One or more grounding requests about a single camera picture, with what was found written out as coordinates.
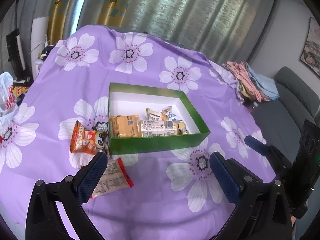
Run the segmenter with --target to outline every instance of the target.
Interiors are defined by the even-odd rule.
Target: metal screw
[[[64,178],[65,182],[71,182],[73,180],[73,176],[69,175]]]
[[[42,183],[43,183],[43,180],[42,180],[42,179],[39,179],[39,180],[37,180],[36,185],[37,185],[37,186],[41,186]]]
[[[276,180],[275,180],[275,184],[276,184],[277,186],[281,186],[281,181],[279,181],[278,179],[276,179]]]
[[[247,182],[252,182],[253,181],[253,179],[250,176],[245,176],[244,180],[247,181]]]

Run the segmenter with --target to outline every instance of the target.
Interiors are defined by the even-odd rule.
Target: red-trimmed snack package
[[[99,180],[91,198],[133,186],[134,184],[125,171],[121,158],[118,158],[108,161],[107,169]]]
[[[93,155],[100,151],[106,152],[103,143],[104,137],[104,131],[87,130],[79,121],[76,121],[71,138],[70,152],[89,153]]]

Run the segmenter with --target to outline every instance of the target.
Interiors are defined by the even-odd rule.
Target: purple tablecloth
[[[213,151],[264,182],[273,179],[268,161],[244,144],[246,135],[264,139],[239,103],[230,73],[202,53],[150,35],[86,26],[52,50],[0,146],[0,201],[15,223],[25,225],[38,179],[61,181],[91,160],[69,152],[71,133],[77,119],[88,128],[107,121],[110,82],[184,91],[211,134],[195,148],[121,155],[135,186],[83,205],[105,239],[214,236],[234,205],[209,168]],[[62,218],[77,239],[63,212]]]

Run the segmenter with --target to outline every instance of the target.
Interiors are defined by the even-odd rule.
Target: light blue cloth
[[[279,98],[276,83],[273,79],[255,73],[246,62],[244,63],[244,66],[253,84],[255,84],[268,98],[271,100]]]

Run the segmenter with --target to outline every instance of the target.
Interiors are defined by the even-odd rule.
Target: yellow curtain
[[[120,27],[130,0],[104,0],[98,24]]]
[[[48,40],[54,44],[62,39],[63,27],[70,0],[52,0],[49,11]]]

